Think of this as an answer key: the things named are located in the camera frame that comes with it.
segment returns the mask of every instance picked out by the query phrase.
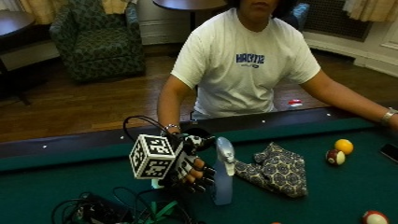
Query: fiducial marker cube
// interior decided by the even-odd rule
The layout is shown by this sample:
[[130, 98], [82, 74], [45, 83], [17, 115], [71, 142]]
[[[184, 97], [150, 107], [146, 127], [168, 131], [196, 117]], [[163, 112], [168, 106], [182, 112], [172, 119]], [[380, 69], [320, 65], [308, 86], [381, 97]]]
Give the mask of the fiducial marker cube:
[[160, 136], [139, 134], [129, 160], [136, 179], [163, 179], [175, 155], [167, 139]]

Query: wooden table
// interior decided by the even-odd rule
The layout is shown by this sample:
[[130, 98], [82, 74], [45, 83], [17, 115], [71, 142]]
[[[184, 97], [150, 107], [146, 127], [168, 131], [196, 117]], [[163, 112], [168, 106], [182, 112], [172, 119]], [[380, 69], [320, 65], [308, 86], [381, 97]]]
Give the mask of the wooden table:
[[223, 8], [223, 0], [152, 0], [154, 5], [170, 10], [190, 12], [190, 31], [195, 29], [195, 12]]
[[[34, 17], [22, 11], [0, 11], [0, 39], [17, 35], [34, 23]], [[5, 91], [15, 95], [25, 105], [29, 105], [29, 101], [17, 90], [11, 78], [9, 77], [9, 70], [5, 67], [0, 57], [0, 81]]]

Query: table leg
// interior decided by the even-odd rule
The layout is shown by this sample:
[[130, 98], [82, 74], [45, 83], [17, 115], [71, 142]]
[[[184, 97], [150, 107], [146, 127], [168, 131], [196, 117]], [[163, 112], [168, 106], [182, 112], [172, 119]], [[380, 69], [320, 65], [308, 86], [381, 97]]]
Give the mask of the table leg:
[[196, 15], [195, 15], [195, 12], [190, 12], [188, 13], [190, 15], [190, 32], [194, 31], [194, 29], [196, 28]]
[[1, 72], [1, 75], [0, 75], [1, 76], [1, 78], [0, 78], [1, 88], [5, 91], [5, 94], [15, 95], [19, 98], [19, 100], [23, 102], [23, 104], [29, 105], [29, 101], [26, 99], [25, 94], [21, 93], [21, 91], [18, 90], [18, 88], [14, 85], [11, 78], [9, 77], [9, 70], [2, 63], [1, 58], [0, 58], [0, 72]]

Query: black and white fabric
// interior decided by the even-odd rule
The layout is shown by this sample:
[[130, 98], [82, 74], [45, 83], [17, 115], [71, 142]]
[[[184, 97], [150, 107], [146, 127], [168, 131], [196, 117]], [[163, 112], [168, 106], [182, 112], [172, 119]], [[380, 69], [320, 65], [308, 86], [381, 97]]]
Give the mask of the black and white fabric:
[[254, 154], [255, 163], [235, 160], [235, 175], [271, 192], [291, 198], [307, 195], [304, 161], [302, 156], [275, 143]]

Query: plastic bottle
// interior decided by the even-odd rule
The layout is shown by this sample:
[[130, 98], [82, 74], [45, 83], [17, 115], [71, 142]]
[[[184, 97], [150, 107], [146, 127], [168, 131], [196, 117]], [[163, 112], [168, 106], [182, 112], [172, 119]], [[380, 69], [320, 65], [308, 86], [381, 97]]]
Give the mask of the plastic bottle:
[[211, 188], [211, 197], [215, 205], [227, 204], [232, 200], [234, 156], [232, 144], [224, 137], [219, 137], [216, 139], [216, 161], [212, 166], [215, 174], [214, 186]]

